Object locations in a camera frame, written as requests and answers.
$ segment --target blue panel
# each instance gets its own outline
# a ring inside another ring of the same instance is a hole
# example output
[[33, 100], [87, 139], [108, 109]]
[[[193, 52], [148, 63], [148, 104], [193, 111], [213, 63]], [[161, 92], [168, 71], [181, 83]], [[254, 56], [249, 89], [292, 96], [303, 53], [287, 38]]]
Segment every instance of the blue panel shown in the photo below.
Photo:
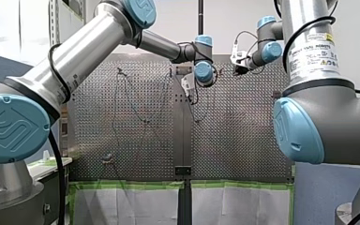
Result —
[[157, 9], [153, 0], [125, 0], [124, 3], [129, 15], [142, 29], [154, 24]]
[[276, 102], [274, 130], [279, 149], [291, 160], [323, 162], [321, 136], [307, 112], [295, 100], [283, 97]]
[[195, 65], [194, 75], [200, 83], [210, 83], [213, 79], [213, 69], [210, 62], [201, 61]]
[[271, 41], [262, 48], [262, 60], [265, 63], [272, 63], [282, 55], [282, 47], [276, 41]]
[[48, 139], [48, 114], [35, 101], [0, 95], [0, 163], [23, 160]]
[[277, 21], [276, 18], [273, 16], [265, 16], [257, 22], [257, 28], [259, 29], [268, 23], [272, 23], [272, 22], [276, 22], [276, 21]]
[[200, 35], [195, 38], [195, 42], [207, 45], [207, 46], [213, 46], [213, 39], [210, 36], [207, 35]]

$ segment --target screw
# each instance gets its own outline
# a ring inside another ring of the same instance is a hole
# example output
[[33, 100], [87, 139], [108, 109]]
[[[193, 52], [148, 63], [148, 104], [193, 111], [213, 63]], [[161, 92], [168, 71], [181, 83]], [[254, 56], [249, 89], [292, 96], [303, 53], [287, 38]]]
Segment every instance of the screw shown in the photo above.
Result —
[[51, 206], [49, 204], [43, 205], [43, 215], [46, 215], [51, 212]]
[[4, 97], [4, 102], [9, 103], [10, 102], [10, 97]]

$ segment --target warning label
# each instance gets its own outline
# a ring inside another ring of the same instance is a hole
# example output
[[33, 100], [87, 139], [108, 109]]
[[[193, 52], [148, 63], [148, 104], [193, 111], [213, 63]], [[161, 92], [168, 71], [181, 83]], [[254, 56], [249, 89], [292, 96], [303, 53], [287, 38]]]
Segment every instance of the warning label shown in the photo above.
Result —
[[314, 40], [329, 40], [331, 42], [334, 42], [333, 36], [331, 34], [327, 33], [317, 33], [317, 34], [310, 34], [307, 36], [307, 41], [314, 41]]
[[331, 40], [315, 40], [301, 48], [294, 48], [289, 55], [291, 79], [306, 77], [316, 71], [338, 73], [338, 56]]

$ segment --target white cloth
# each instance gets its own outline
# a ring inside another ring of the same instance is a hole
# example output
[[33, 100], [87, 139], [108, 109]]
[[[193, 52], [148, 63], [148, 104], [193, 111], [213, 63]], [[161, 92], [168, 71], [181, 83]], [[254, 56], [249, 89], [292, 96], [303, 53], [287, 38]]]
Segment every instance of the white cloth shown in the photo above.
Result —
[[290, 225], [290, 205], [289, 190], [192, 189], [192, 221], [198, 225]]

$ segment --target silver metal arm segment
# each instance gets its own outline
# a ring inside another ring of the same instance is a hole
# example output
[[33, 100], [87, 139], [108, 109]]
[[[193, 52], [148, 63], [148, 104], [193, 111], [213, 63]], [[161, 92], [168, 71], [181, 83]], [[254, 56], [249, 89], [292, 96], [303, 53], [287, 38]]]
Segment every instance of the silver metal arm segment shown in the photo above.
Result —
[[177, 59], [181, 52], [181, 47], [178, 44], [148, 30], [142, 31], [130, 44], [171, 61]]

